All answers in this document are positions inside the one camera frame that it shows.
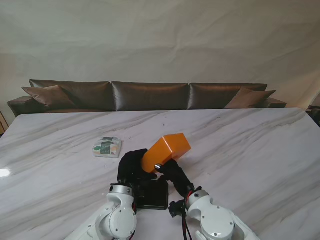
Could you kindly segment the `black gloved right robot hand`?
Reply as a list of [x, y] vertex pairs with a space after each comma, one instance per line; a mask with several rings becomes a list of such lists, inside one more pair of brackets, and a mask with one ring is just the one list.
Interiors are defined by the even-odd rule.
[[174, 159], [167, 161], [164, 165], [156, 164], [154, 168], [162, 174], [166, 181], [173, 183], [176, 191], [183, 198], [186, 198], [190, 192], [195, 190], [194, 185]]

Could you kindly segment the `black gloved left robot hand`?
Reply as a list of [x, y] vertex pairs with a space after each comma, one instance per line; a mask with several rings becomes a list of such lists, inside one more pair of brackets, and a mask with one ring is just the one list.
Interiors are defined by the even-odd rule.
[[129, 151], [122, 157], [118, 165], [118, 183], [136, 184], [157, 178], [155, 173], [148, 173], [142, 168], [142, 159], [147, 151], [147, 149]]

